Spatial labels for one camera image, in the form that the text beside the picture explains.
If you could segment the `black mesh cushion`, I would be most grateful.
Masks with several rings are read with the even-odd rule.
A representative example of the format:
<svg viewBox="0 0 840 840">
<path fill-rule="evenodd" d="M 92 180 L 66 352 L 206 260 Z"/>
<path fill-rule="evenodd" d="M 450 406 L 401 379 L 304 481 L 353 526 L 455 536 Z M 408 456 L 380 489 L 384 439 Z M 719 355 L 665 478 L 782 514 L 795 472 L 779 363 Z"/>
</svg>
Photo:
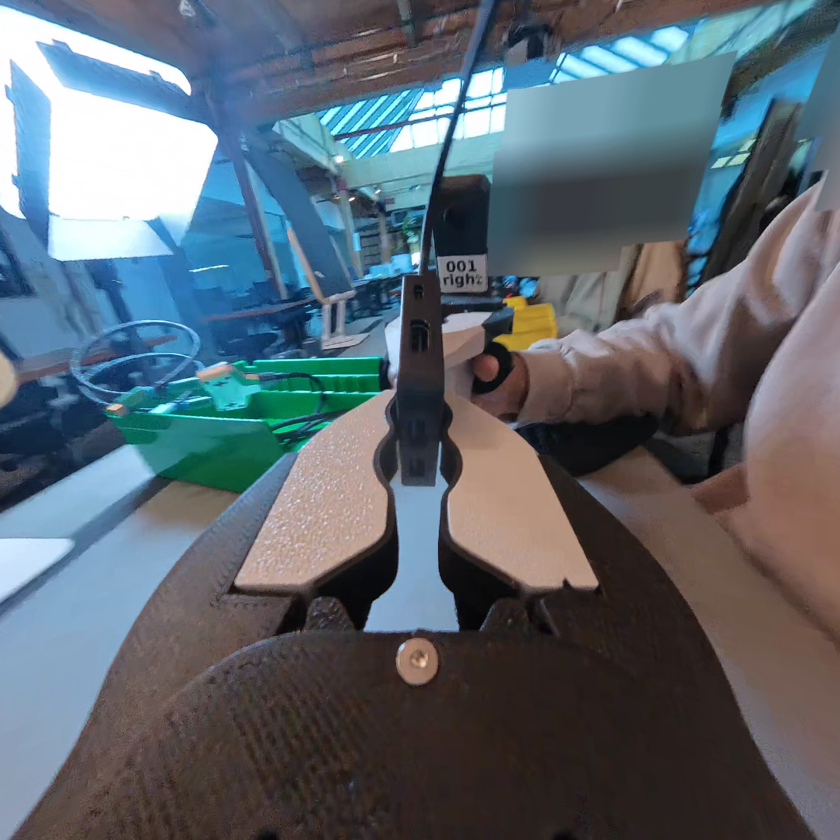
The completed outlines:
<svg viewBox="0 0 840 840">
<path fill-rule="evenodd" d="M 532 423 L 517 433 L 540 456 L 572 477 L 588 476 L 644 445 L 659 427 L 656 415 L 627 415 L 599 424 Z"/>
</svg>

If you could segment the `yellow plastic bin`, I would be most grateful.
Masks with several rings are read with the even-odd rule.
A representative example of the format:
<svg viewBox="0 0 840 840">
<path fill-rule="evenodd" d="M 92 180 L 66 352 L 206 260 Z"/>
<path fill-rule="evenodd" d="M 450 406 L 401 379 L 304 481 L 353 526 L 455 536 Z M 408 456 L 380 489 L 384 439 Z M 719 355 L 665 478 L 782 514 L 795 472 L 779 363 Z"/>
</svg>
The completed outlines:
<svg viewBox="0 0 840 840">
<path fill-rule="evenodd" d="M 551 303 L 532 303 L 529 298 L 519 296 L 507 297 L 505 306 L 512 312 L 512 326 L 495 341 L 509 351 L 528 350 L 536 342 L 558 338 L 558 324 Z"/>
</svg>

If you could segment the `person's right forearm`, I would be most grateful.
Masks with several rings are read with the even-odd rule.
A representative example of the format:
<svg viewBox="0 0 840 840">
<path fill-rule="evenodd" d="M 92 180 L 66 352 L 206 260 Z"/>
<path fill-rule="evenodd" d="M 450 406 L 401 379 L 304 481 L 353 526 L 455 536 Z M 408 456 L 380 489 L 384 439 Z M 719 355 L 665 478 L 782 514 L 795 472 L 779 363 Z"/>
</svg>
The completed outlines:
<svg viewBox="0 0 840 840">
<path fill-rule="evenodd" d="M 528 391 L 517 423 L 652 415 L 693 434 L 741 422 L 784 339 L 836 274 L 838 211 L 816 208 L 823 186 L 796 198 L 742 262 L 686 301 L 519 352 Z"/>
</svg>

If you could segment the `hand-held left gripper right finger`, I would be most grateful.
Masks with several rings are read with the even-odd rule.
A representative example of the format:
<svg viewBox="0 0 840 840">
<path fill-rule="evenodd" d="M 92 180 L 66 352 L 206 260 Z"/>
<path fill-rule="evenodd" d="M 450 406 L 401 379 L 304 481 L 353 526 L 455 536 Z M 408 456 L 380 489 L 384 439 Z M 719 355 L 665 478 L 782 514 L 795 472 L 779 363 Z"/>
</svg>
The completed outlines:
<svg viewBox="0 0 840 840">
<path fill-rule="evenodd" d="M 512 428 L 453 392 L 445 524 L 454 547 L 524 595 L 565 585 L 593 592 L 590 562 L 535 450 Z"/>
</svg>

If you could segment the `braided HDMI cable green plugs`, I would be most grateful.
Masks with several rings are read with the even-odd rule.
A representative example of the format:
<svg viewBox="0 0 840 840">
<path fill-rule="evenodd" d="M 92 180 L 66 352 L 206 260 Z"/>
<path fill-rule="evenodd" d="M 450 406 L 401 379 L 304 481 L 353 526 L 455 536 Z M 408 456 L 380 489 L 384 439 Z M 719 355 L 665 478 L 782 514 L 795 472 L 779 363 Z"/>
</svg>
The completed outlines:
<svg viewBox="0 0 840 840">
<path fill-rule="evenodd" d="M 158 351 L 143 331 L 157 330 L 163 341 L 183 339 L 186 350 Z M 185 324 L 165 319 L 119 322 L 70 352 L 68 370 L 79 392 L 110 417 L 146 412 L 169 386 L 197 373 L 203 341 Z"/>
</svg>

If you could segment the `green plastic bin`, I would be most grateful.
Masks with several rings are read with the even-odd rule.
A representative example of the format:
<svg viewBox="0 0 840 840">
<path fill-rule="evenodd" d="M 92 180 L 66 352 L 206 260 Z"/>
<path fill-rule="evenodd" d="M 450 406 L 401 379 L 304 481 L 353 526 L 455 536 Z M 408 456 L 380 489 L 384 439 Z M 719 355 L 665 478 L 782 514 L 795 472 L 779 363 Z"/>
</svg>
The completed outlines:
<svg viewBox="0 0 840 840">
<path fill-rule="evenodd" d="M 325 385 L 323 409 L 341 410 L 342 415 L 388 385 L 387 362 L 376 356 L 231 364 L 247 374 L 316 375 Z M 158 477 L 241 493 L 333 422 L 321 425 L 306 440 L 288 442 L 270 432 L 269 425 L 314 413 L 318 396 L 302 380 L 261 384 L 261 388 L 246 409 L 219 412 L 194 375 L 170 385 L 166 396 L 146 412 L 106 416 Z"/>
</svg>

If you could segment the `white stand base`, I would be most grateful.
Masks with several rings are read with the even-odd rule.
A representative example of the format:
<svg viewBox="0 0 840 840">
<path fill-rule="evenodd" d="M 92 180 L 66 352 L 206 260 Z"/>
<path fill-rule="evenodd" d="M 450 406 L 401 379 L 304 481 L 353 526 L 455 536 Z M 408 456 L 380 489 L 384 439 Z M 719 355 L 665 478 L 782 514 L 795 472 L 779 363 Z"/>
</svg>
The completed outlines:
<svg viewBox="0 0 840 840">
<path fill-rule="evenodd" d="M 1 603 L 51 569 L 73 547 L 72 539 L 2 538 Z"/>
</svg>

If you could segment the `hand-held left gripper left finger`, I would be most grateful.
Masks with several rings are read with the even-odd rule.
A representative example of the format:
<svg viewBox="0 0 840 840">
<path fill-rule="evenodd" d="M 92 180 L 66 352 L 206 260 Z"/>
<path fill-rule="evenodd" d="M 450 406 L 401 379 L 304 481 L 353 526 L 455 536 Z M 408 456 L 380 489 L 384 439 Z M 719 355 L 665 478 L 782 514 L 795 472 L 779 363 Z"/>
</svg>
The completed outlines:
<svg viewBox="0 0 840 840">
<path fill-rule="evenodd" d="M 235 577 L 238 590 L 311 594 L 383 542 L 391 496 L 381 456 L 394 395 L 373 396 L 297 453 Z"/>
</svg>

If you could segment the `person's right hand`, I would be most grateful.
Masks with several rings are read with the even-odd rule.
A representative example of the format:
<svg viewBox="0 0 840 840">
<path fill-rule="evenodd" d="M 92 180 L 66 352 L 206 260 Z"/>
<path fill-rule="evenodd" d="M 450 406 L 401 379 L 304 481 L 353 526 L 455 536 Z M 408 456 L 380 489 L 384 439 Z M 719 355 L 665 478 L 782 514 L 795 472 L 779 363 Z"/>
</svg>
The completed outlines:
<svg viewBox="0 0 840 840">
<path fill-rule="evenodd" d="M 473 390 L 470 401 L 492 417 L 505 423 L 517 419 L 529 393 L 529 373 L 518 353 L 510 353 L 511 369 L 498 386 L 490 392 Z M 491 353 L 482 353 L 470 361 L 475 381 L 492 383 L 500 375 L 500 363 Z"/>
</svg>

